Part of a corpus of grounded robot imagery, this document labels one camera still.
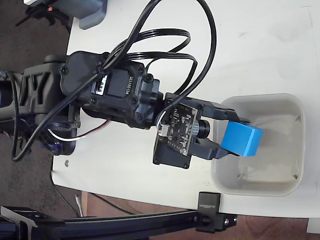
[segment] white container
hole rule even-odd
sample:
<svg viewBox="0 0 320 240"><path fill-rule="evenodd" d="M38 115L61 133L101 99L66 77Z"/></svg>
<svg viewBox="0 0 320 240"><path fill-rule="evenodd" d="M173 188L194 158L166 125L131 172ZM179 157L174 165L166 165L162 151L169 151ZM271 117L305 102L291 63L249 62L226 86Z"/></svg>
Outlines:
<svg viewBox="0 0 320 240"><path fill-rule="evenodd" d="M213 159L211 176L225 194L281 197L299 185L305 160L306 116L293 95L235 96L222 103L263 129L256 156ZM221 144L228 121L215 120L213 140Z"/></svg>

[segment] white tabletop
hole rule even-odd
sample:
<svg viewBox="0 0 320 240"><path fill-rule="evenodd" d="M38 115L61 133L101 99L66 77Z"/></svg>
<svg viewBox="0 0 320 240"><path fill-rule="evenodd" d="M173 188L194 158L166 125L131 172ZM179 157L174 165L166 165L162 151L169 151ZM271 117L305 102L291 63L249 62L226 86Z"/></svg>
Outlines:
<svg viewBox="0 0 320 240"><path fill-rule="evenodd" d="M106 18L87 30L73 21L68 54L110 52L126 39L148 0L110 0ZM304 176L285 197L221 196L220 212L320 218L320 3L317 0L207 0L217 27L217 52L201 85L190 95L213 102L240 95L289 93L306 112ZM194 55L199 69L210 43L209 25L195 0L163 0L143 30L180 28L192 41L182 52ZM161 37L136 43L132 51L167 51L183 39ZM159 60L150 72L160 91L173 92L191 67L187 60ZM103 122L81 113L84 133ZM188 170L152 163L155 128L131 129L112 122L77 142L70 156L54 158L57 185L107 196L196 209L198 192L219 192L211 179L211 162L192 157Z"/></svg>

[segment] blue block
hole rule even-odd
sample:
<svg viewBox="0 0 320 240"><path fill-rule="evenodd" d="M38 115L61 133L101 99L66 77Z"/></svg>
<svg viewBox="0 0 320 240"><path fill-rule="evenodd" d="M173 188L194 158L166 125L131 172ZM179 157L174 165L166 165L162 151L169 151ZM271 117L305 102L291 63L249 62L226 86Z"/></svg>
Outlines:
<svg viewBox="0 0 320 240"><path fill-rule="evenodd" d="M229 121L221 147L240 156L255 156L263 132L251 125Z"/></svg>

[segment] black circuit board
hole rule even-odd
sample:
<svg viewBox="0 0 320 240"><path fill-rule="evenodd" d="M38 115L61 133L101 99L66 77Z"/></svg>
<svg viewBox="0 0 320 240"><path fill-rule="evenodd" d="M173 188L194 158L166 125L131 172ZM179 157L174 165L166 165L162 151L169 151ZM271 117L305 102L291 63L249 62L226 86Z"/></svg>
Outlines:
<svg viewBox="0 0 320 240"><path fill-rule="evenodd" d="M183 104L175 106L168 121L167 144L187 156L198 110Z"/></svg>

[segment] gray device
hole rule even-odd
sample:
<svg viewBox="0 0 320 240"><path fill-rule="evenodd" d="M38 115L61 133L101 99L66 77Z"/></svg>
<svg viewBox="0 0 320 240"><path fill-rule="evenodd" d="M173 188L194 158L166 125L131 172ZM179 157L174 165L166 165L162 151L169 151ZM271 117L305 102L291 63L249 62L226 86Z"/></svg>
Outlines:
<svg viewBox="0 0 320 240"><path fill-rule="evenodd" d="M67 15L80 19L79 27L83 30L98 25L107 12L108 0L37 0L30 6L51 5Z"/></svg>

